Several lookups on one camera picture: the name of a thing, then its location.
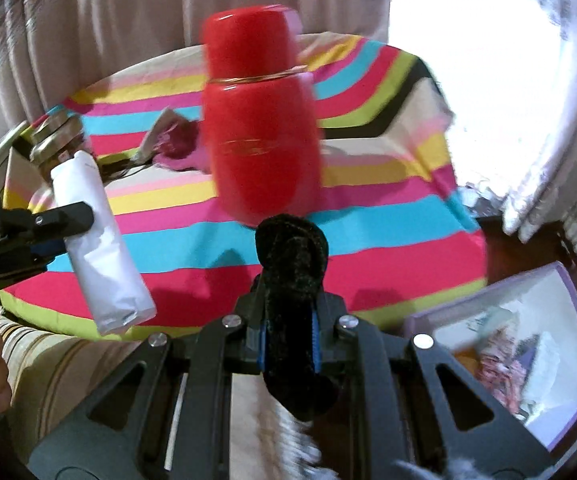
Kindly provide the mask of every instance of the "purple rim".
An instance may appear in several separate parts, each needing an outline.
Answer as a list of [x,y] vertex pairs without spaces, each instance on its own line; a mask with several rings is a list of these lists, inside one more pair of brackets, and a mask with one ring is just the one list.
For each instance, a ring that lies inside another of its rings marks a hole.
[[[527,272],[522,272],[521,274],[511,276],[510,278],[502,280],[501,282],[493,283],[492,285],[489,285],[486,288],[483,288],[482,290],[479,290],[478,292],[475,292],[470,296],[466,296],[465,298],[460,298],[459,300],[454,300],[451,301],[450,303],[444,303],[435,306],[433,308],[429,308],[428,310],[424,310],[423,312],[411,314],[404,321],[403,333],[406,337],[412,337],[413,335],[415,335],[416,333],[416,330],[414,328],[415,322],[419,318],[425,317],[426,315],[430,314],[433,311],[443,310],[445,308],[456,306],[460,303],[463,303],[466,300],[471,300],[473,298],[483,296],[484,294],[488,294],[491,290],[498,290],[499,288],[505,288],[511,283],[522,282],[526,278],[529,278],[536,274],[545,274],[553,269],[557,270],[557,273],[561,277],[561,280],[564,282],[564,285],[566,285],[566,289],[568,290],[569,295],[571,296],[572,303],[575,307],[575,311],[577,312],[577,290],[575,289],[575,285],[572,282],[571,276],[568,274],[566,267],[564,267],[564,265],[561,262],[553,262],[546,266],[539,267],[538,269],[529,270]],[[551,440],[550,444],[546,446],[549,451],[552,451],[555,448],[555,446],[557,446],[559,441],[564,437],[566,433],[568,433],[568,431],[575,424],[575,422],[577,422],[577,412],[575,412],[575,415],[568,421],[566,426]]]

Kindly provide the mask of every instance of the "purple storage box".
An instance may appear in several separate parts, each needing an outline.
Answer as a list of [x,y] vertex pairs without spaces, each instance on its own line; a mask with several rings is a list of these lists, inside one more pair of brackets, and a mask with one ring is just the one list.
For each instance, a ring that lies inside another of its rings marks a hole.
[[517,312],[519,338],[549,332],[559,351],[557,376],[542,399],[539,416],[526,427],[552,450],[577,420],[577,291],[565,267],[555,262],[494,283],[481,291],[409,316],[407,337],[425,333],[451,350],[472,346],[479,320],[493,306]]

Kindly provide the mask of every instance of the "triangular cutout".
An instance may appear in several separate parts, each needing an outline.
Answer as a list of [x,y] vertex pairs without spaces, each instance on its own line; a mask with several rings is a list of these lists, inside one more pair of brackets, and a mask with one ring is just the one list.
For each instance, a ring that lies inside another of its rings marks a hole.
[[469,431],[494,418],[491,409],[448,366],[440,365],[436,369],[458,430]]
[[143,376],[144,366],[137,365],[95,406],[89,418],[111,430],[123,430]]

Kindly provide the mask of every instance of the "gold ring band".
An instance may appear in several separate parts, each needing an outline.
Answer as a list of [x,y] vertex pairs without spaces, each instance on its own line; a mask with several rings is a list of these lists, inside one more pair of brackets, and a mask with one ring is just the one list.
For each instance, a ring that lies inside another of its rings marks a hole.
[[252,77],[216,77],[210,79],[209,83],[221,83],[221,84],[232,84],[232,83],[259,83],[260,81],[271,81],[273,79],[279,79],[281,77],[286,77],[288,75],[299,74],[305,72],[306,65],[298,65],[288,70],[282,72],[276,72],[274,74],[268,75],[256,75]]

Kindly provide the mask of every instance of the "red cap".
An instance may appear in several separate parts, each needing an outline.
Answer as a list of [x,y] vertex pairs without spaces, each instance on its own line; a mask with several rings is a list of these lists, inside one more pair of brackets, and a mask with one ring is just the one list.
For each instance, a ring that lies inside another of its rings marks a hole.
[[204,23],[209,78],[274,74],[297,64],[297,11],[280,5],[213,14]]

